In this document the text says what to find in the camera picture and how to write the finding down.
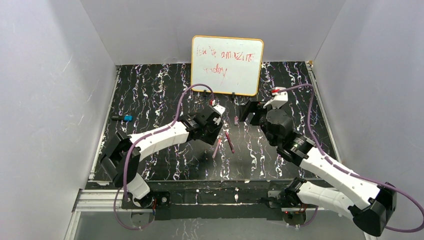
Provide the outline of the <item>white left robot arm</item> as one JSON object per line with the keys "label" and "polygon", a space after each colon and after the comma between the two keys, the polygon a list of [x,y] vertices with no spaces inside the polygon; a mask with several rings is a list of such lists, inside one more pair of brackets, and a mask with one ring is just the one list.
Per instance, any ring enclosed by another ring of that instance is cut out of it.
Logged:
{"label": "white left robot arm", "polygon": [[146,157],[174,145],[202,141],[213,145],[222,129],[225,107],[208,105],[199,112],[180,116],[175,122],[143,133],[117,132],[106,145],[100,165],[116,188],[126,190],[137,207],[151,208],[159,202],[138,173]]}

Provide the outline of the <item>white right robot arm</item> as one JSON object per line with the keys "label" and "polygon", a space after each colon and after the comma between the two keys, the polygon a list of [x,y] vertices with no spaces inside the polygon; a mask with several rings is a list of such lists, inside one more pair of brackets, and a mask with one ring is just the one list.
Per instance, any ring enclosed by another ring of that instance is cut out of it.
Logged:
{"label": "white right robot arm", "polygon": [[238,111],[240,122],[253,115],[250,125],[260,127],[283,160],[319,176],[334,188],[320,187],[296,177],[284,189],[287,201],[323,207],[352,220],[371,236],[382,235],[397,205],[394,185],[361,179],[349,168],[321,153],[314,141],[294,130],[292,118],[282,108],[272,108],[264,101],[248,100],[238,107]]}

